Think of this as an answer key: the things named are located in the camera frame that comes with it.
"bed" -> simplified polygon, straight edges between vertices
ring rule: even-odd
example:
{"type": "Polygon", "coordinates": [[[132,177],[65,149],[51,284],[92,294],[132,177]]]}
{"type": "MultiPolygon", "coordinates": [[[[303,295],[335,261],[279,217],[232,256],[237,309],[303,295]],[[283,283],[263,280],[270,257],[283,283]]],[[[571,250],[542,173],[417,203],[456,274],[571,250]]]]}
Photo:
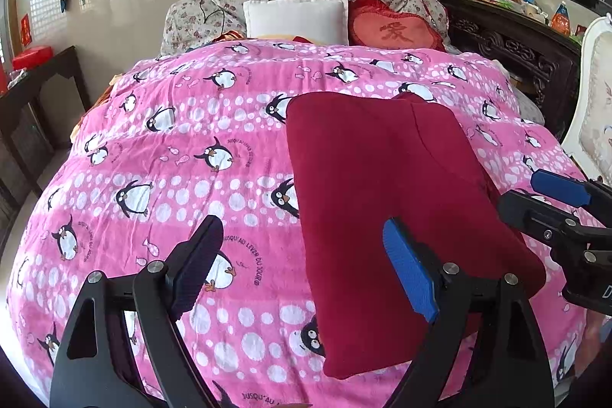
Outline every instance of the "bed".
{"type": "MultiPolygon", "coordinates": [[[[408,12],[423,3],[384,1],[408,12]]],[[[305,275],[299,204],[290,192],[284,113],[293,96],[326,90],[388,99],[408,89],[453,111],[500,191],[531,191],[538,167],[581,178],[549,131],[521,118],[495,63],[435,50],[210,43],[224,31],[244,31],[242,2],[173,5],[161,55],[137,62],[85,116],[68,160],[36,204],[7,295],[26,363],[47,392],[63,326],[87,275],[135,273],[164,259],[213,214],[224,225],[222,252],[177,328],[222,406],[384,404],[406,363],[332,379],[322,373],[323,357],[302,339],[316,305],[305,275]],[[343,78],[346,70],[351,79],[343,78]]],[[[430,11],[439,13],[431,24],[446,36],[444,10],[432,5],[430,11]]],[[[573,363],[584,310],[561,297],[564,277],[549,249],[526,244],[546,268],[547,283],[531,302],[556,382],[573,363]]],[[[145,388],[161,396],[137,317],[126,319],[145,388]]],[[[447,394],[461,384],[473,341],[461,346],[447,394]]]]}

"red object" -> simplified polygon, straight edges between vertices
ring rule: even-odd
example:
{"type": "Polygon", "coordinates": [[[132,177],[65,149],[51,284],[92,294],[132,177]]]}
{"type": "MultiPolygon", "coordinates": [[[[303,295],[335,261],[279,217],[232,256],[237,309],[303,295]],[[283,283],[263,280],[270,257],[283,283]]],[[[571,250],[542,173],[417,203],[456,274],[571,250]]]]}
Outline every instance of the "red object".
{"type": "Polygon", "coordinates": [[[49,46],[30,47],[13,58],[13,68],[35,68],[52,57],[53,49],[49,46]]]}
{"type": "Polygon", "coordinates": [[[32,33],[30,32],[30,17],[26,14],[21,18],[21,45],[27,47],[32,43],[32,33]]]}
{"type": "Polygon", "coordinates": [[[412,13],[396,13],[380,0],[356,0],[349,6],[348,33],[353,45],[379,49],[437,49],[440,34],[412,13]]]}
{"type": "MultiPolygon", "coordinates": [[[[500,194],[452,111],[400,96],[315,92],[288,108],[324,372],[337,379],[411,360],[428,328],[384,251],[390,217],[470,275],[515,273],[530,297],[546,282],[539,258],[498,218],[500,194]]],[[[466,334],[476,329],[474,316],[466,334]]]]}

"bottle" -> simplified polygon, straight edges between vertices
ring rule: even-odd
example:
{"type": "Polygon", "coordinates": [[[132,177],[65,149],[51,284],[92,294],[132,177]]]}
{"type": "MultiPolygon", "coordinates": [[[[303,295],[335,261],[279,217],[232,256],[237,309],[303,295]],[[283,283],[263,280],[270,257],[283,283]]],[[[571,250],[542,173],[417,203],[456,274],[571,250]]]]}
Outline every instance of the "bottle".
{"type": "Polygon", "coordinates": [[[553,30],[558,31],[566,37],[571,35],[570,17],[567,14],[567,6],[565,5],[565,1],[561,2],[559,5],[559,9],[557,9],[557,12],[553,16],[550,26],[553,28],[553,30]]]}

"wooden table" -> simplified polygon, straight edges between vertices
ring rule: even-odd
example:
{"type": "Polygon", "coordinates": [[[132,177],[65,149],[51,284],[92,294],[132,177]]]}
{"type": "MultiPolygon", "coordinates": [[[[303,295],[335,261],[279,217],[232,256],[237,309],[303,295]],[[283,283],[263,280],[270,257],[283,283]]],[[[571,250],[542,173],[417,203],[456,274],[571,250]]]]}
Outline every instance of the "wooden table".
{"type": "Polygon", "coordinates": [[[439,0],[462,51],[497,59],[535,86],[546,127],[561,142],[576,111],[581,46],[527,16],[479,0],[439,0]]]}
{"type": "MultiPolygon", "coordinates": [[[[11,87],[8,92],[0,96],[0,136],[2,142],[4,142],[6,145],[8,152],[11,154],[11,156],[13,156],[17,166],[26,178],[28,185],[37,197],[41,197],[42,189],[38,185],[34,174],[30,172],[25,161],[23,161],[19,151],[17,151],[15,143],[11,138],[11,134],[19,125],[21,110],[30,104],[36,118],[39,121],[39,124],[41,125],[42,131],[48,137],[51,146],[54,149],[58,148],[59,141],[54,137],[53,131],[51,131],[49,123],[38,101],[38,95],[41,91],[42,85],[56,74],[61,75],[66,79],[74,79],[76,89],[79,97],[81,98],[85,111],[91,108],[90,97],[87,94],[87,89],[85,88],[81,65],[78,62],[76,53],[77,50],[74,46],[70,46],[68,49],[59,52],[53,56],[53,58],[43,63],[39,67],[28,70],[26,76],[11,87]]],[[[7,200],[11,207],[19,210],[19,203],[17,203],[14,196],[10,193],[7,186],[1,180],[0,194],[7,200]]]]}

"floor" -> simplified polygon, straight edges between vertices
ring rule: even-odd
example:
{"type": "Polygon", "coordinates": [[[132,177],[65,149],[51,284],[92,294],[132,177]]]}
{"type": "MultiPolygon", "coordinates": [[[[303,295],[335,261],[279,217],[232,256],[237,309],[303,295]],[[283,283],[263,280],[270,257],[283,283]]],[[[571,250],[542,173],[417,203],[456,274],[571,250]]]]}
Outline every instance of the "floor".
{"type": "MultiPolygon", "coordinates": [[[[52,158],[51,162],[45,168],[45,171],[39,177],[39,185],[44,189],[51,181],[57,170],[62,166],[63,162],[68,157],[68,151],[60,151],[52,158]]],[[[13,260],[15,254],[21,242],[21,234],[25,230],[25,227],[30,218],[34,206],[38,201],[35,195],[30,193],[26,199],[24,205],[17,216],[15,224],[10,231],[4,252],[0,258],[0,303],[6,303],[6,289],[8,286],[8,279],[10,278],[10,272],[13,267],[13,260]]],[[[32,389],[35,394],[41,398],[43,403],[49,404],[49,400],[45,394],[39,388],[36,380],[30,375],[29,370],[24,362],[23,354],[21,353],[21,347],[17,340],[15,331],[8,316],[8,310],[5,306],[0,306],[0,346],[4,350],[8,359],[11,361],[21,378],[25,383],[32,389]]]]}

